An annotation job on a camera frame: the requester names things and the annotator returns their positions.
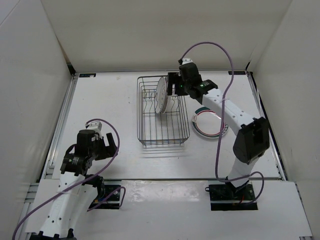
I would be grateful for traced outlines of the green red rimmed plate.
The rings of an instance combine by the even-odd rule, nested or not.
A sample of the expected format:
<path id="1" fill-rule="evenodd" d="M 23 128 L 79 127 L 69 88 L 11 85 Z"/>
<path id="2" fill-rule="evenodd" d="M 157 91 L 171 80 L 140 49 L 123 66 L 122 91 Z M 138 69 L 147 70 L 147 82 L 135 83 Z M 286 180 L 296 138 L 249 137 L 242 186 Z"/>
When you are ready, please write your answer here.
<path id="1" fill-rule="evenodd" d="M 221 117 L 205 106 L 194 112 L 191 125 L 198 135 L 207 139 L 218 139 L 220 133 L 224 136 L 229 129 L 229 126 L 224 123 L 221 130 Z"/>

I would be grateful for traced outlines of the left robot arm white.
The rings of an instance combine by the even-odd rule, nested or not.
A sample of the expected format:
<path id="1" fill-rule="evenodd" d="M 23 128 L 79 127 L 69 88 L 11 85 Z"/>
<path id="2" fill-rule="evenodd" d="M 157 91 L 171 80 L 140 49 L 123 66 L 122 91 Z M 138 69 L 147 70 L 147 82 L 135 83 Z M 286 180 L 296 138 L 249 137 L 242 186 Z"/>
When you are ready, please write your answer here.
<path id="1" fill-rule="evenodd" d="M 93 161 L 116 156 L 117 146 L 112 133 L 101 136 L 99 130 L 83 129 L 76 143 L 65 152 L 60 167 L 57 197 L 51 200 L 47 218 L 32 240 L 74 240 L 77 221 L 94 200 L 105 195 L 104 178 L 88 174 Z"/>

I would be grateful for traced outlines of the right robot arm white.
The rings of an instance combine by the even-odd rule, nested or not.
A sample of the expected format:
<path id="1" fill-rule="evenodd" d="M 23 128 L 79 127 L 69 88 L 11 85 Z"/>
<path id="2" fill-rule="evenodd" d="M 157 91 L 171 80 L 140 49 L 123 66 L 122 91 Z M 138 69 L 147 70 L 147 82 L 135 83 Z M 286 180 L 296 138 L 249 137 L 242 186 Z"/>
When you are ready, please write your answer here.
<path id="1" fill-rule="evenodd" d="M 196 64 L 189 58 L 179 60 L 179 71 L 168 73 L 169 85 L 174 85 L 178 96 L 190 96 L 202 106 L 215 112 L 222 124 L 235 134 L 232 150 L 235 161 L 228 176 L 224 193 L 230 200 L 238 199 L 248 184 L 252 169 L 270 147 L 269 122 L 241 110 L 211 80 L 202 80 Z"/>

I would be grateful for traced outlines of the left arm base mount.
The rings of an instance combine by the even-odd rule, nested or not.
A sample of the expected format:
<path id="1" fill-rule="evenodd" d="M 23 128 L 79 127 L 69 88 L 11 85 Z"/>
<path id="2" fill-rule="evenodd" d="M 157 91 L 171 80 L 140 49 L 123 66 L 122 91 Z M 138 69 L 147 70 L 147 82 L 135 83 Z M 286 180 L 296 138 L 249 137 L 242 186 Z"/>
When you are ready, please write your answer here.
<path id="1" fill-rule="evenodd" d="M 90 204 L 90 210 L 118 210 L 124 200 L 126 188 L 119 184 L 105 184 L 104 192 L 97 195 L 97 197 Z"/>

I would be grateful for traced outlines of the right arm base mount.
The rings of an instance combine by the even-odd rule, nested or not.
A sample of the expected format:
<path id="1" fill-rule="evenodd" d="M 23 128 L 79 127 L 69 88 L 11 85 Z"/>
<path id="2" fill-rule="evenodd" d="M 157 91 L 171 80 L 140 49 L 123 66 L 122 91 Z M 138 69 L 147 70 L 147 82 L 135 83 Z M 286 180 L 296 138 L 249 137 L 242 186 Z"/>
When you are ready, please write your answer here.
<path id="1" fill-rule="evenodd" d="M 210 184 L 205 188 L 209 193 L 211 211 L 256 211 L 258 205 L 252 202 L 255 192 L 252 184 L 247 184 L 237 193 L 226 184 Z"/>

